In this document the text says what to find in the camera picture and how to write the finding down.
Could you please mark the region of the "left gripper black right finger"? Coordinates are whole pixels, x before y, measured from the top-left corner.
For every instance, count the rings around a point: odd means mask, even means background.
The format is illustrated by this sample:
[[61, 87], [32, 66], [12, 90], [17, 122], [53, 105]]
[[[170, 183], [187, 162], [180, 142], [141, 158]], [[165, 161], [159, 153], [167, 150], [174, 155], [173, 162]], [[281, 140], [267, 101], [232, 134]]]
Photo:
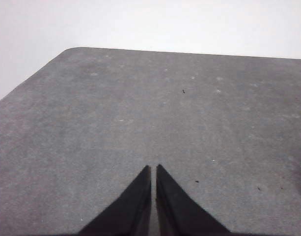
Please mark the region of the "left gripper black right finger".
[[231, 234], [224, 225], [191, 199], [161, 164], [156, 167], [156, 200], [161, 235]]

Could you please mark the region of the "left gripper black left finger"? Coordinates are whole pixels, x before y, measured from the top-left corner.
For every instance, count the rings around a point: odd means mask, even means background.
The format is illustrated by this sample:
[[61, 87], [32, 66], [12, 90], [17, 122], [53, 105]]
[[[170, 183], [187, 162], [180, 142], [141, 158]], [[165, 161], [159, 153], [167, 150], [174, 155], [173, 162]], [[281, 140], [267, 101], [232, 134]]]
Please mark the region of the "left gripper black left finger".
[[79, 236], [134, 236], [151, 203], [151, 168], [146, 165], [120, 196], [79, 232]]

